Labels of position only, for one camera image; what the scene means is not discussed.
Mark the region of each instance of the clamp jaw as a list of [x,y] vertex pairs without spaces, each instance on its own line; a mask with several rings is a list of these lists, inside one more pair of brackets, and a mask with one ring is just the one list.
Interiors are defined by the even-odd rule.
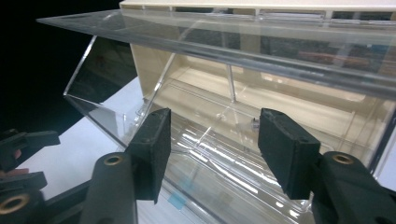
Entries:
[[15,129],[0,133],[0,170],[11,171],[19,166],[15,153],[25,147],[47,147],[58,145],[58,134],[53,131],[19,133]]
[[396,223],[396,203],[358,159],[321,155],[320,142],[284,113],[262,109],[259,148],[290,199],[314,193],[316,223]]
[[[170,109],[152,112],[125,152],[101,157],[90,181],[48,201],[40,191],[47,184],[42,172],[1,180],[0,189],[6,191],[0,192],[0,223],[137,223],[136,200],[158,201],[171,152],[170,123]],[[18,134],[2,146],[13,155],[35,145],[34,140]]]

